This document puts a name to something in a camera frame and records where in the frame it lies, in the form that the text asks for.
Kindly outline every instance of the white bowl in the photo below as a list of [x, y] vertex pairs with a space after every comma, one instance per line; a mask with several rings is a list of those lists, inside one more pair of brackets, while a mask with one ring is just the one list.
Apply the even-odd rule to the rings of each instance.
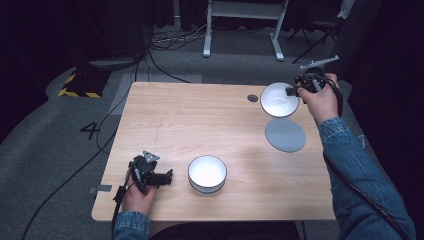
[[213, 156], [201, 156], [194, 159], [188, 167], [191, 186], [201, 195], [210, 196], [218, 192], [225, 183], [227, 168]]
[[265, 112], [274, 117], [286, 117], [296, 111], [299, 106], [299, 98], [287, 96], [287, 88], [292, 88], [292, 86], [277, 82], [264, 89], [261, 95], [261, 105]]

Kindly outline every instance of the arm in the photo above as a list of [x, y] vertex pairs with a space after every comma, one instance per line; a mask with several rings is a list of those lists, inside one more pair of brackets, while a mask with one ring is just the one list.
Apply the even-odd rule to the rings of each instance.
[[133, 185], [132, 177], [129, 177], [130, 186], [122, 201], [122, 212], [118, 213], [114, 229], [115, 239], [149, 239], [151, 223], [147, 215], [156, 195], [156, 188], [149, 188], [144, 196]]
[[140, 212], [120, 212], [116, 218], [114, 230], [115, 240], [149, 239], [151, 229], [150, 219]]
[[[337, 77], [327, 74], [334, 82]], [[359, 141], [338, 117], [337, 99], [326, 85], [312, 94], [299, 89], [299, 95], [307, 102], [316, 120], [324, 147], [331, 164], [376, 203], [382, 206], [406, 232], [415, 239], [414, 224], [384, 170], [362, 149]], [[340, 225], [340, 239], [400, 239], [392, 227], [363, 200], [344, 184], [331, 170], [333, 209]]]

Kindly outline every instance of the person's left hand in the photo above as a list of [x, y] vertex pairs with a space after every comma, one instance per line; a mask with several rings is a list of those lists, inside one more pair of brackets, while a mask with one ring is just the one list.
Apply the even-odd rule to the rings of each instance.
[[122, 201], [122, 211], [140, 212], [148, 215], [150, 209], [152, 208], [157, 188], [147, 187], [147, 195], [144, 196], [133, 183], [134, 180], [132, 179], [132, 176], [130, 176], [128, 180], [128, 186], [131, 187], [125, 193], [124, 199]]

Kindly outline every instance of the round gray disc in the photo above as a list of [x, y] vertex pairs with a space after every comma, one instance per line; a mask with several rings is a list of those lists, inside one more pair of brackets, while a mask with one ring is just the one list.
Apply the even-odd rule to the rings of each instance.
[[295, 122], [285, 118], [275, 118], [265, 127], [268, 142], [283, 152], [296, 152], [306, 143], [303, 129]]

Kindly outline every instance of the denim sleeve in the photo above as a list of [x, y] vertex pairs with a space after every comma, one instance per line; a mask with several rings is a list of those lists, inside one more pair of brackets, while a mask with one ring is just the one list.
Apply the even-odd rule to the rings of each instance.
[[116, 217], [115, 240], [149, 239], [150, 219], [139, 212], [120, 212]]
[[[415, 239], [414, 223], [403, 200], [381, 166], [362, 149], [341, 118], [319, 126], [324, 153], [332, 165], [356, 187], [383, 207], [408, 235]], [[331, 170], [333, 209], [340, 225], [339, 239], [401, 239], [365, 200]]]

